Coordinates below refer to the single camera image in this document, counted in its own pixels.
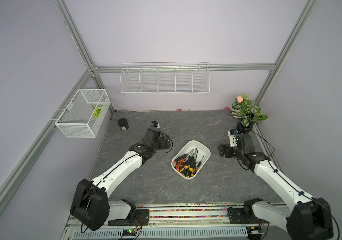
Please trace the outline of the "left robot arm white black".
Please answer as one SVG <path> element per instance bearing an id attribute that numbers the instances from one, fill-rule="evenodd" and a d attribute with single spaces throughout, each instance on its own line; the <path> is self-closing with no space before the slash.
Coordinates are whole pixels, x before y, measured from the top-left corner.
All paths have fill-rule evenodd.
<path id="1" fill-rule="evenodd" d="M 96 231 L 106 221 L 132 224 L 136 206 L 127 200 L 109 201 L 113 191 L 133 171 L 154 157 L 159 150 L 171 151 L 172 139 L 158 127 L 149 127 L 141 141 L 130 146 L 111 168 L 92 180 L 81 180 L 74 194 L 70 215 L 81 222 L 82 232 Z"/>

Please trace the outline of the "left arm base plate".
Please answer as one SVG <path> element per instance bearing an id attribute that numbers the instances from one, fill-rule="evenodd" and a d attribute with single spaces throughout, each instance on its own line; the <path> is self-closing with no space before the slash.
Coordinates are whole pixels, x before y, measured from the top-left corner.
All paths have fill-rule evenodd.
<path id="1" fill-rule="evenodd" d="M 147 226 L 150 220 L 150 210 L 136 209 L 131 211 L 125 219 L 108 221 L 108 226 Z"/>

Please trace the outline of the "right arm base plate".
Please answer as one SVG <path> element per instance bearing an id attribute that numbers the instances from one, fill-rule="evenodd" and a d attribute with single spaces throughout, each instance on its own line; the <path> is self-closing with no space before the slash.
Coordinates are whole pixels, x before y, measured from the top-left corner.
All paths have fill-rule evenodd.
<path id="1" fill-rule="evenodd" d="M 251 206 L 244 206 L 243 208 L 228 208 L 227 215 L 230 224 L 267 224 L 265 220 L 259 219 L 254 215 Z"/>

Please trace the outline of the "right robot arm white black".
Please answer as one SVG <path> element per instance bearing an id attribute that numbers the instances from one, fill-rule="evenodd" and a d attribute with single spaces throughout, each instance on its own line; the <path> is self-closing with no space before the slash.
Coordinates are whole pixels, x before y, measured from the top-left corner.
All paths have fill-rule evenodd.
<path id="1" fill-rule="evenodd" d="M 288 210 L 255 198 L 244 203 L 243 209 L 228 208 L 232 224 L 263 220 L 286 231 L 293 240 L 329 240 L 333 238 L 330 205 L 323 198 L 314 198 L 288 179 L 269 157 L 256 152 L 249 134 L 228 132 L 230 144 L 219 145 L 221 157 L 236 158 L 245 170 L 263 179 L 284 201 Z"/>

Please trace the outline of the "white plastic storage box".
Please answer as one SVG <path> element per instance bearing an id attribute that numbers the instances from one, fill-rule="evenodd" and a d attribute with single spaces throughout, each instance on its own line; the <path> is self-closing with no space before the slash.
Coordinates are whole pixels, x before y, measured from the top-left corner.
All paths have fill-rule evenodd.
<path id="1" fill-rule="evenodd" d="M 188 153 L 193 148 L 195 148 L 195 151 L 190 156 L 180 161 L 176 166 L 173 164 L 173 160 L 184 153 Z M 203 155 L 205 155 L 205 157 L 203 159 L 202 165 L 196 172 L 197 163 L 202 159 Z M 211 151 L 208 147 L 198 141 L 192 140 L 189 141 L 172 159 L 171 167 L 172 170 L 182 179 L 191 181 L 198 175 L 198 173 L 201 172 L 203 166 L 206 164 L 210 157 Z"/>

